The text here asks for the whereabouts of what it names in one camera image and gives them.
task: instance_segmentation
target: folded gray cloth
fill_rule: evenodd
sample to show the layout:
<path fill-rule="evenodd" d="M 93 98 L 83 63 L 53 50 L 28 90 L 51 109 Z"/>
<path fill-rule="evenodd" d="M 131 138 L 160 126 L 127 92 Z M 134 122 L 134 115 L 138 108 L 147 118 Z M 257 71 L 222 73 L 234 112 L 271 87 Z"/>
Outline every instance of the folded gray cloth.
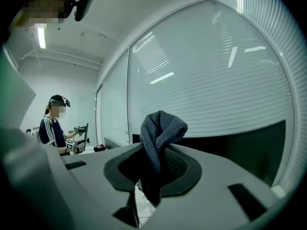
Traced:
<path fill-rule="evenodd" d="M 150 185 L 154 185 L 156 187 L 156 189 L 154 189 L 154 194 L 158 193 L 157 188 L 160 189 L 160 156 L 163 154 L 162 151 L 164 147 L 168 144 L 181 140 L 187 130 L 188 125 L 184 121 L 182 121 L 179 117 L 168 114 L 164 111 L 158 111 L 145 117 L 145 120 L 141 126 L 140 140 L 144 144 L 149 160 L 145 180 L 147 187 Z M 150 190 L 150 188 L 147 188 L 147 190 L 143 189 L 145 195 L 147 193 L 147 198 L 149 194 L 148 190 Z"/>

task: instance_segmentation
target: white shoulder stripes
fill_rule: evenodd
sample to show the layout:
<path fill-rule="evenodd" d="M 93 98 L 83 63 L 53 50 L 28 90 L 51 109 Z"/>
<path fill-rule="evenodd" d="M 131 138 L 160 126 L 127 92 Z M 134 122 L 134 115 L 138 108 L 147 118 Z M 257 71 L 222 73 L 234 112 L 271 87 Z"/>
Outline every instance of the white shoulder stripes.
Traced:
<path fill-rule="evenodd" d="M 44 117 L 44 122 L 45 122 L 45 127 L 46 127 L 46 132 L 47 132 L 48 138 L 51 141 L 51 140 L 53 140 L 53 135 L 52 135 L 52 132 L 51 132 L 51 129 L 50 129 L 50 123 L 49 123 L 47 117 Z"/>

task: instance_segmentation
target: dark blue t-shirt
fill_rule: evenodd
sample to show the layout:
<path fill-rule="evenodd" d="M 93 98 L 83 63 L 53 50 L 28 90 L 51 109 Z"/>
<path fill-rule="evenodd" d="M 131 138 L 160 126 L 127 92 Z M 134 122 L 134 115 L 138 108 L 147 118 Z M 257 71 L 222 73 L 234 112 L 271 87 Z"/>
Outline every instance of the dark blue t-shirt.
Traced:
<path fill-rule="evenodd" d="M 59 122 L 53 121 L 51 117 L 45 116 L 42 121 L 40 122 L 39 132 L 40 132 L 40 139 L 44 144 L 49 143 L 50 141 L 54 141 L 54 137 L 52 135 L 51 130 L 51 123 L 54 130 L 55 140 L 57 142 L 58 148 L 66 147 L 66 142 L 63 135 L 63 130 L 61 129 Z"/>

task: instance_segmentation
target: person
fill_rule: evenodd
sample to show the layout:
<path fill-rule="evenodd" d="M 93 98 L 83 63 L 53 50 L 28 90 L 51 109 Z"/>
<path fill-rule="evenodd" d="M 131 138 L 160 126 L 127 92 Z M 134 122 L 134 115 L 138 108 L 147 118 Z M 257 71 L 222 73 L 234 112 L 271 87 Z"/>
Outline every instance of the person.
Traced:
<path fill-rule="evenodd" d="M 38 132 L 42 143 L 57 147 L 60 155 L 69 155 L 66 149 L 66 140 L 72 139 L 78 134 L 73 132 L 65 135 L 57 120 L 61 113 L 65 112 L 65 107 L 66 104 L 62 96 L 53 95 L 46 106 L 45 115 L 40 122 Z"/>

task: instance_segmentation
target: ceiling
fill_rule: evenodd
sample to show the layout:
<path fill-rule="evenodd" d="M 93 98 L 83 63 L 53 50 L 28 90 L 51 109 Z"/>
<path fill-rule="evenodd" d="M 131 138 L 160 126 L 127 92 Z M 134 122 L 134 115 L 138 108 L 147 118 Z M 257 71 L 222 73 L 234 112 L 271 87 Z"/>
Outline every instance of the ceiling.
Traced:
<path fill-rule="evenodd" d="M 46 49 L 39 48 L 36 27 L 14 28 L 7 46 L 18 65 L 35 57 L 99 71 L 118 39 L 165 1 L 94 0 L 82 21 L 76 22 L 71 13 L 64 23 L 47 25 Z"/>

